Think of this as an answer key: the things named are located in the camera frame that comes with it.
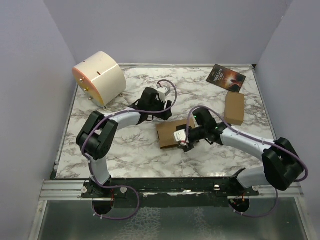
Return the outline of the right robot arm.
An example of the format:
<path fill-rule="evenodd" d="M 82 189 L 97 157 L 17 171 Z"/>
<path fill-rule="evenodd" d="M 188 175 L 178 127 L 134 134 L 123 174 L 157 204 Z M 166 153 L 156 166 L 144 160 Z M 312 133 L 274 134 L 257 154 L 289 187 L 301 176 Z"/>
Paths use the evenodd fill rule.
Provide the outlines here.
<path fill-rule="evenodd" d="M 233 175 L 229 189 L 240 196 L 253 186 L 272 186 L 286 191 L 292 183 L 304 181 L 309 170 L 286 138 L 264 139 L 232 127 L 224 119 L 216 122 L 215 111 L 200 105 L 192 108 L 188 117 L 194 117 L 198 126 L 179 126 L 173 136 L 184 152 L 194 148 L 196 142 L 232 147 L 262 161 L 261 167 L 242 169 Z"/>

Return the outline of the small folded cardboard box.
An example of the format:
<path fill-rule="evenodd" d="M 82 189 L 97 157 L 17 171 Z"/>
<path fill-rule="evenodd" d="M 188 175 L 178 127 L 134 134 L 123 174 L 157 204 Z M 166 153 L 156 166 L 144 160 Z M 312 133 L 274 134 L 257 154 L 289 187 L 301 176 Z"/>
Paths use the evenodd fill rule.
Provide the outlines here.
<path fill-rule="evenodd" d="M 244 122 L 245 95 L 228 92 L 225 97 L 224 120 L 231 125 L 241 126 Z"/>

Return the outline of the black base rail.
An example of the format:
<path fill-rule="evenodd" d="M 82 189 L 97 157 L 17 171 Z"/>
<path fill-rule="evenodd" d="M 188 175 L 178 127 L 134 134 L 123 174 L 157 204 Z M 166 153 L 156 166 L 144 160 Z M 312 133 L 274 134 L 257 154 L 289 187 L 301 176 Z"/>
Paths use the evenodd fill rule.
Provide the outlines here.
<path fill-rule="evenodd" d="M 102 188 L 89 180 L 82 198 L 113 201 L 117 208 L 227 207 L 229 197 L 258 196 L 243 188 L 233 177 L 111 178 Z"/>

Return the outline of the dark book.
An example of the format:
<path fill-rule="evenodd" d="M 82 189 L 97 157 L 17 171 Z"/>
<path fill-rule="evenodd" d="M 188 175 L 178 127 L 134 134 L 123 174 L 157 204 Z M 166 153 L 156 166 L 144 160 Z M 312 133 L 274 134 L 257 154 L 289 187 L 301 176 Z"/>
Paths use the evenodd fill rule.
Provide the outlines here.
<path fill-rule="evenodd" d="M 206 82 L 227 91 L 239 93 L 245 82 L 245 79 L 246 76 L 224 66 L 215 64 L 209 76 L 207 77 Z"/>

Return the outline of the cream cylindrical drum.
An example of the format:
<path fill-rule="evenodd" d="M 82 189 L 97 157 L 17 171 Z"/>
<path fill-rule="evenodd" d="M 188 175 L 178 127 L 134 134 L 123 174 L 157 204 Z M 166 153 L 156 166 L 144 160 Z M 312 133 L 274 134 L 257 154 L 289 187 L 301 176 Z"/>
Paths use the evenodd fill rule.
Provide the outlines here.
<path fill-rule="evenodd" d="M 103 51 L 74 66 L 72 74 L 78 86 L 99 107 L 106 106 L 127 88 L 122 69 Z"/>

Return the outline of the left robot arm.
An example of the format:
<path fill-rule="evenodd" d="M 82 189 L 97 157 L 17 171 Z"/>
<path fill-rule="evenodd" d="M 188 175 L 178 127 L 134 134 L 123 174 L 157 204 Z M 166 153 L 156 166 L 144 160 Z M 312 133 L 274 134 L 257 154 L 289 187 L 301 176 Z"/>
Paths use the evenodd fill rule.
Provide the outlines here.
<path fill-rule="evenodd" d="M 126 109 L 104 115 L 93 111 L 80 130 L 76 144 L 89 162 L 90 179 L 94 182 L 93 191 L 97 196 L 106 197 L 111 190 L 108 181 L 111 175 L 107 166 L 107 154 L 110 151 L 116 132 L 154 118 L 168 120 L 172 116 L 173 101 L 166 100 L 170 88 L 160 86 L 157 89 L 147 87 L 140 99 Z"/>

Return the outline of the brown cardboard box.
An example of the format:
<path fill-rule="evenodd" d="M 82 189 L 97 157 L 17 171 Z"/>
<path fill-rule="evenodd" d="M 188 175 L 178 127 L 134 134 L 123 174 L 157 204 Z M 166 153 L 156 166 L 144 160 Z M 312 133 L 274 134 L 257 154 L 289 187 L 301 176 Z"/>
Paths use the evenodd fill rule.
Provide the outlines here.
<path fill-rule="evenodd" d="M 177 127 L 187 125 L 187 119 L 165 121 L 155 125 L 155 129 L 158 135 L 159 147 L 161 150 L 176 148 L 178 143 L 175 141 L 174 132 L 177 131 Z"/>

